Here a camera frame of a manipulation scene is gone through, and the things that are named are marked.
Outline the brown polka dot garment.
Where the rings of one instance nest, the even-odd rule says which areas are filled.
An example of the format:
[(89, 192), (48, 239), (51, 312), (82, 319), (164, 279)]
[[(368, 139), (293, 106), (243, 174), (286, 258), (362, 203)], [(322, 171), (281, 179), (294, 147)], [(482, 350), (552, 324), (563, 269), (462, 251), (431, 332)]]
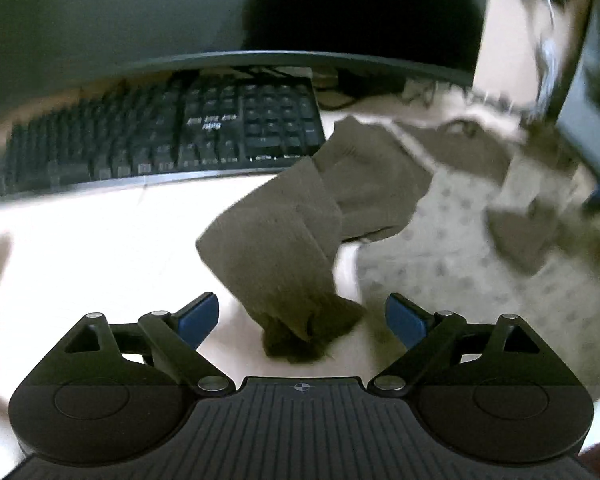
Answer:
[(510, 148), (460, 120), (386, 129), (347, 117), (196, 246), (271, 358), (316, 361), (365, 324), (372, 355), (392, 360), (402, 346), (384, 302), (398, 292), (475, 323), (522, 316), (600, 396), (600, 221), (576, 183), (541, 141)]

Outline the black keyboard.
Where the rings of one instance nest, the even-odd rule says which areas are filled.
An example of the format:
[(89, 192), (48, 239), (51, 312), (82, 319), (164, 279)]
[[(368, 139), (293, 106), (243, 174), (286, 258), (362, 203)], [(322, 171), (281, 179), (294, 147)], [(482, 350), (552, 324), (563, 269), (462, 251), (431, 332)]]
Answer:
[(0, 200), (76, 186), (282, 171), (325, 133), (308, 78), (183, 70), (12, 127)]

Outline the large black curved monitor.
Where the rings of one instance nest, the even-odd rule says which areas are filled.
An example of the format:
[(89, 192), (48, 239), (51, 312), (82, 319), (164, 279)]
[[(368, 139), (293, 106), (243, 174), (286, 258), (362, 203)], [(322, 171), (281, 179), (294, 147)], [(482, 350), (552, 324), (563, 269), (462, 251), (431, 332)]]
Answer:
[(103, 79), (332, 66), (469, 84), (486, 0), (0, 0), (0, 116)]

